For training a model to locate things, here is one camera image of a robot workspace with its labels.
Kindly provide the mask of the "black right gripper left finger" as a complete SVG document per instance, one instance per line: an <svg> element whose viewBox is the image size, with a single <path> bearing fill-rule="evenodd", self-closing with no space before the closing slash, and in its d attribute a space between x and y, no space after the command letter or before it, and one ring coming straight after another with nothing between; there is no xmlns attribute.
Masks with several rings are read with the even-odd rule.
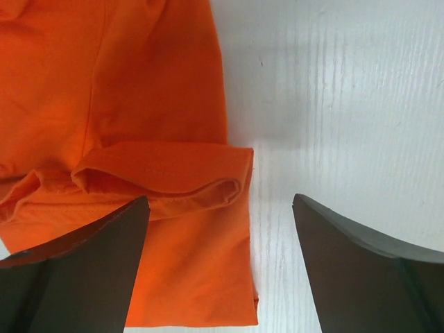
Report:
<svg viewBox="0 0 444 333"><path fill-rule="evenodd" d="M149 214L142 196L1 260L1 331L122 332Z"/></svg>

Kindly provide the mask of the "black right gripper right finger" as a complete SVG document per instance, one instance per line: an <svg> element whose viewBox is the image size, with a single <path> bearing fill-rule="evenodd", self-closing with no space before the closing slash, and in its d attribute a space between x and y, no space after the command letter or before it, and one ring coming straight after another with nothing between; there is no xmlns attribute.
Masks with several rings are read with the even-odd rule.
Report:
<svg viewBox="0 0 444 333"><path fill-rule="evenodd" d="M442 332L443 253L297 194L293 215L323 332Z"/></svg>

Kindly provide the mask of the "orange t shirt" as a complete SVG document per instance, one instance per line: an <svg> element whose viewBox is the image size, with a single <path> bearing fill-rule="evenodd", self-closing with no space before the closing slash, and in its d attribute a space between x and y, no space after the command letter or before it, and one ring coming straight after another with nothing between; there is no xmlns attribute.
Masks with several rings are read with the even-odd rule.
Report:
<svg viewBox="0 0 444 333"><path fill-rule="evenodd" d="M1 2L1 240L150 205L128 327L258 323L253 150L228 142L208 1Z"/></svg>

